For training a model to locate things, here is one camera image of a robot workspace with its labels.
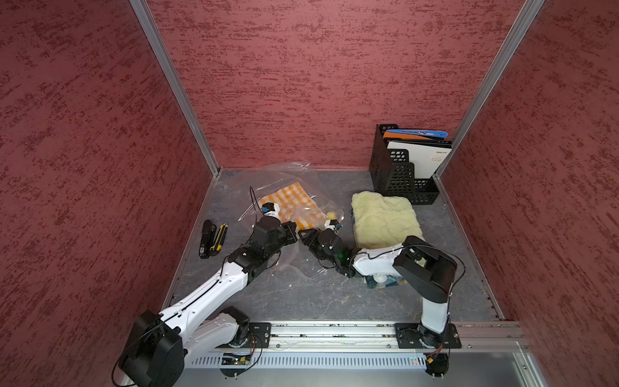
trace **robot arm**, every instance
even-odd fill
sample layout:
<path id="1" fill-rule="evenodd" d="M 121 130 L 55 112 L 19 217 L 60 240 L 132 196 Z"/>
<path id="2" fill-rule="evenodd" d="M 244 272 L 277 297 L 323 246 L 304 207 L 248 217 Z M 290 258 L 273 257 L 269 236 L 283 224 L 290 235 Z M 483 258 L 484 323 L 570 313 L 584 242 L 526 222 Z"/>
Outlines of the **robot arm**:
<path id="1" fill-rule="evenodd" d="M 377 282 L 384 282 L 389 275 L 403 277 L 423 298 L 420 343 L 429 348 L 440 345 L 457 268 L 451 257 L 415 236 L 399 245 L 373 250 L 349 249 L 331 229 L 304 230 L 299 236 L 318 259 L 330 261 L 347 277 L 373 276 Z"/>
<path id="2" fill-rule="evenodd" d="M 296 228 L 294 222 L 281 224 L 274 216 L 263 216 L 248 243 L 226 257 L 220 271 L 158 315 L 146 311 L 136 320 L 118 367 L 138 387 L 170 387 L 181 375 L 185 357 L 191 360 L 193 353 L 226 343 L 241 347 L 248 340 L 246 315 L 231 307 L 205 319 L 260 275 L 270 257 L 295 243 Z"/>

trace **orange book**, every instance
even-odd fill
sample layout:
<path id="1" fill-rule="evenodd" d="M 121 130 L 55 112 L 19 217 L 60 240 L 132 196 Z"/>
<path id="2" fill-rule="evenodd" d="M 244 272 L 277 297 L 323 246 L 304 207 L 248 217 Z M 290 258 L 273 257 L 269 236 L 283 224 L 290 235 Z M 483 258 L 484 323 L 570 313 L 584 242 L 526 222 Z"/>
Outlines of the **orange book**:
<path id="1" fill-rule="evenodd" d="M 384 139 L 401 139 L 401 140 L 431 140 L 427 137 L 418 136 L 416 134 L 401 134 L 401 133 L 390 133 L 385 132 L 383 134 Z"/>

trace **yellow towel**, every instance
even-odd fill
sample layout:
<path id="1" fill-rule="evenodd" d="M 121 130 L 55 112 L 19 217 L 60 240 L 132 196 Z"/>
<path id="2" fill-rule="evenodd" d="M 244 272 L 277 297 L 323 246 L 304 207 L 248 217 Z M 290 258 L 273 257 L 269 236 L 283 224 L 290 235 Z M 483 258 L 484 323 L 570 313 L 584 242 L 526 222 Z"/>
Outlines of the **yellow towel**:
<path id="1" fill-rule="evenodd" d="M 264 196 L 258 201 L 260 207 L 265 203 L 277 203 L 282 223 L 292 220 L 297 223 L 300 230 L 318 227 L 327 219 L 327 215 L 320 210 L 298 182 Z"/>
<path id="2" fill-rule="evenodd" d="M 384 248 L 404 242 L 408 235 L 423 239 L 413 206 L 406 198 L 364 191 L 352 196 L 355 242 L 361 248 Z"/>

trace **white label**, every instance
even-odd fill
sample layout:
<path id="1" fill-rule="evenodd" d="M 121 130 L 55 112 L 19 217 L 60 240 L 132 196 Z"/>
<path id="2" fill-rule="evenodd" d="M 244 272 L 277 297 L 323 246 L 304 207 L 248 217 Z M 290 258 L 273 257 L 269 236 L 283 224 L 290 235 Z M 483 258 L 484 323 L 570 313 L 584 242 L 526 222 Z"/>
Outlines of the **white label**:
<path id="1" fill-rule="evenodd" d="M 445 150 L 437 150 L 432 156 L 430 156 L 430 161 L 434 163 L 440 163 L 445 159 L 445 157 L 447 157 L 448 154 L 449 152 Z"/>

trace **white book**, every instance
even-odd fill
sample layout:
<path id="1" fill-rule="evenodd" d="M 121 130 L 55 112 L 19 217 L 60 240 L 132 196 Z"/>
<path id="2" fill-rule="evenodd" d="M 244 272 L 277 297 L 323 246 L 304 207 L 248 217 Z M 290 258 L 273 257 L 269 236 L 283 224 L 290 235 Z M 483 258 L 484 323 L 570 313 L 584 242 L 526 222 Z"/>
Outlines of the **white book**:
<path id="1" fill-rule="evenodd" d="M 387 149 L 407 149 L 409 162 L 415 164 L 415 178 L 429 179 L 451 152 L 450 148 L 390 141 Z"/>

